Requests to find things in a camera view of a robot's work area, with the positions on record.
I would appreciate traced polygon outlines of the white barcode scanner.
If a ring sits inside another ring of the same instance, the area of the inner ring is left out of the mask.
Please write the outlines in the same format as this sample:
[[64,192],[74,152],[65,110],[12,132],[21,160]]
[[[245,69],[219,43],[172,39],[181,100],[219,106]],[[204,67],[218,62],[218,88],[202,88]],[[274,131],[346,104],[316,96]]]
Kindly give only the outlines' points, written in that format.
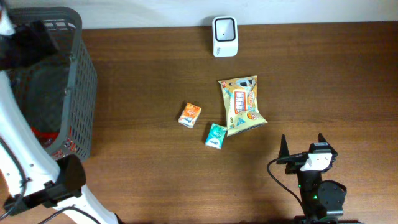
[[213,56],[234,57],[238,52],[238,25],[234,17],[218,16],[212,20]]

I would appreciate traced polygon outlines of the teal tissue pack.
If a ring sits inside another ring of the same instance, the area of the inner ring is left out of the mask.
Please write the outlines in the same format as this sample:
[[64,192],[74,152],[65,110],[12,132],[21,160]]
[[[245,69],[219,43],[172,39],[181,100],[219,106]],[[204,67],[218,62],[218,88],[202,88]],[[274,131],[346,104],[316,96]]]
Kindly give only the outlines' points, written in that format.
[[213,123],[205,141],[205,145],[221,150],[227,128]]

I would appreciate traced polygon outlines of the yellow snack bag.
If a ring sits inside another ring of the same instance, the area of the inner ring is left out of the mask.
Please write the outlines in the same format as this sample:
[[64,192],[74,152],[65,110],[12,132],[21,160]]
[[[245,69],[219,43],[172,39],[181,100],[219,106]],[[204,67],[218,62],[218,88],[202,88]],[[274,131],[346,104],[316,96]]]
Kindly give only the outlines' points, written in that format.
[[257,103],[257,76],[220,80],[226,110],[227,137],[266,124]]

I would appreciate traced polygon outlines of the red Hacks candy bag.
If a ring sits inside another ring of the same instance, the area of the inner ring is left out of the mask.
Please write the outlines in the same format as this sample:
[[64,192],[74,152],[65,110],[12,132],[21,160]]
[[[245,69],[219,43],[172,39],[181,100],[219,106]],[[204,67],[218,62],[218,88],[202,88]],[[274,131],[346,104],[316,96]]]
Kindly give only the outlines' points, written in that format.
[[[43,145],[45,147],[50,146],[54,142],[54,140],[56,140],[58,138],[58,135],[59,135],[58,132],[54,132],[54,133],[40,132],[38,129],[35,129],[34,127],[31,127],[31,131],[36,136],[36,138],[39,140],[39,143],[41,143],[41,145]],[[66,143],[65,147],[69,147],[71,152],[76,151],[75,143],[70,138],[67,138],[65,140],[65,143]]]

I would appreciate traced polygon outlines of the orange tissue pack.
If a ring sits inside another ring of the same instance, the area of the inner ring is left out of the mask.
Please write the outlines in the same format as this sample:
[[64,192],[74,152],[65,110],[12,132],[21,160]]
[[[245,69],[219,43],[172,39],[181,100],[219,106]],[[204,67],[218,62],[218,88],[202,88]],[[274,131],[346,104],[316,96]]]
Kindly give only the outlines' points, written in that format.
[[201,111],[201,107],[187,103],[178,119],[178,122],[188,128],[193,128]]

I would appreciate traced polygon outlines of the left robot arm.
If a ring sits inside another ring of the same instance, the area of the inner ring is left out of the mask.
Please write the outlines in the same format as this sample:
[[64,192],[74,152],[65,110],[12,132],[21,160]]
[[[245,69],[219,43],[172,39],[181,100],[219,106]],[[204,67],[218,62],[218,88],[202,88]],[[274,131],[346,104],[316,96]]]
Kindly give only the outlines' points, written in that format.
[[86,184],[97,74],[69,7],[1,3],[4,216],[42,205],[76,223],[119,223]]

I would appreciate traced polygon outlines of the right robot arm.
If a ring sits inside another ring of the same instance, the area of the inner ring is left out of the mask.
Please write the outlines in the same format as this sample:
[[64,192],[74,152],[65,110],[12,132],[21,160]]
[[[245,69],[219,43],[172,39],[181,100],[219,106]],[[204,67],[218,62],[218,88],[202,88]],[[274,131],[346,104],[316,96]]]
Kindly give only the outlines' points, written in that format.
[[307,152],[291,154],[285,136],[281,137],[277,164],[285,165],[285,173],[295,174],[300,190],[302,216],[295,223],[338,223],[343,215],[347,188],[334,180],[323,180],[322,174],[333,167],[337,151],[322,134]]

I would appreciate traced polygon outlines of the grey plastic mesh basket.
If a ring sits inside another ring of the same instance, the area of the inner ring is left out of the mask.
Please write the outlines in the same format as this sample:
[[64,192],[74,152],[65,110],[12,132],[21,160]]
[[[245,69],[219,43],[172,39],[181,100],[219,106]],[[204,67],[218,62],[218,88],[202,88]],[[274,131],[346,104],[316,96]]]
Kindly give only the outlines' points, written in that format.
[[[30,127],[58,138],[42,146],[55,160],[70,154],[90,155],[97,74],[82,39],[80,15],[68,7],[11,9],[17,25],[42,21],[59,51],[27,68],[7,71],[12,91]],[[75,143],[75,152],[65,140]]]

